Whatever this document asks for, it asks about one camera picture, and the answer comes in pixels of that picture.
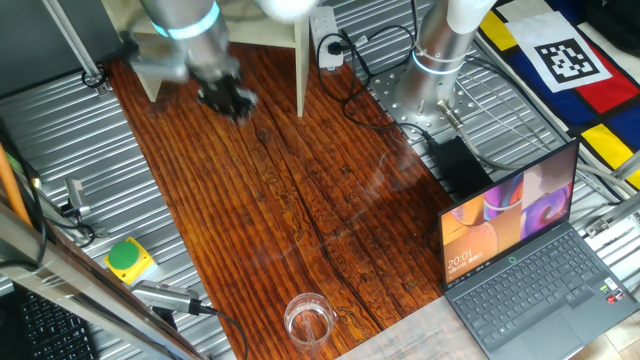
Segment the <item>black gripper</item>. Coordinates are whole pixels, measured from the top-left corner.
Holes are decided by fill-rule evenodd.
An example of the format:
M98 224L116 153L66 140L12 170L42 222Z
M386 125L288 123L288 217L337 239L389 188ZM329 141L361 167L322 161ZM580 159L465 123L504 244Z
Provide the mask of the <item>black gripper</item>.
M244 125L251 117L258 96L252 91L240 91L242 72L226 73L217 80L207 80L201 74L194 74L198 89L198 101L214 112L232 118L235 108L235 122Z

